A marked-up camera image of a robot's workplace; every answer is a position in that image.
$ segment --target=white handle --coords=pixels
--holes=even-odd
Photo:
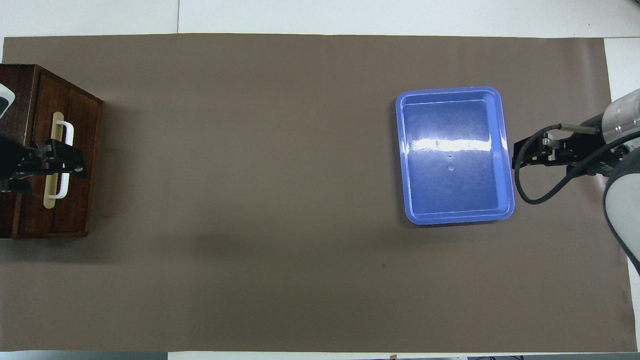
[[[74,126],[70,122],[58,120],[56,122],[58,125],[62,125],[67,129],[67,133],[65,134],[65,144],[69,146],[73,146],[74,144]],[[67,192],[69,190],[69,173],[65,172],[60,176],[60,192],[56,195],[49,195],[50,199],[62,199],[67,196]]]

